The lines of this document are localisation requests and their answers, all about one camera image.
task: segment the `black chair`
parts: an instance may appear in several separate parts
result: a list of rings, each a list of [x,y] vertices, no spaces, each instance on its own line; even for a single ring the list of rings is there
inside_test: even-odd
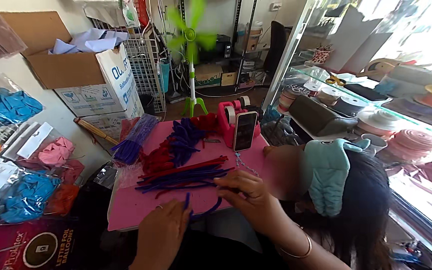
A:
[[[271,46],[264,60],[262,67],[264,72],[270,77],[274,77],[278,68],[279,60],[283,56],[284,47],[286,46],[286,30],[284,25],[277,21],[271,22]]]

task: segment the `pink tape dispenser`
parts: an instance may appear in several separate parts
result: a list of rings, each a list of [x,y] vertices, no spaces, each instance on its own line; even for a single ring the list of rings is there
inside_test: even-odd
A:
[[[246,106],[250,106],[250,100],[247,95],[242,95],[237,100],[221,102],[218,105],[217,120],[219,128],[223,134],[224,142],[229,148],[233,148],[234,130],[236,129],[236,115],[247,113],[249,110],[246,109]],[[259,122],[256,121],[252,137],[256,138],[260,133],[261,128],[259,127]]]

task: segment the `headband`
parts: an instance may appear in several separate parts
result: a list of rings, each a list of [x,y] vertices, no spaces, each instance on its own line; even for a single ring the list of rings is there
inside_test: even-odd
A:
[[[350,171],[350,161],[344,150],[361,152],[370,143],[369,139],[357,143],[335,139],[313,140],[306,144],[304,148],[306,161],[313,171],[308,191],[320,215],[334,217],[341,211],[344,185]]]

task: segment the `woman's right hand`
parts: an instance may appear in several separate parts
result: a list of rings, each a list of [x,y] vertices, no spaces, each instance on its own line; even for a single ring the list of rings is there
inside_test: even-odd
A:
[[[215,178],[214,183],[220,187],[217,192],[219,197],[239,209],[256,231],[273,241],[284,237],[279,235],[282,228],[296,226],[261,178],[243,170],[234,170],[223,178]],[[245,198],[234,190],[242,192]]]

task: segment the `fan stand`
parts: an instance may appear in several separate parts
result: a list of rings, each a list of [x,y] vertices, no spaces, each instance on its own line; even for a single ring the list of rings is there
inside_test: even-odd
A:
[[[202,110],[205,114],[208,114],[206,110],[205,102],[202,98],[196,98],[195,92],[195,67],[192,62],[189,63],[189,88],[191,89],[191,97],[186,98],[186,104],[184,104],[184,111],[181,115],[186,114],[186,111],[189,109],[189,117],[193,117],[195,112],[195,105],[201,105]]]

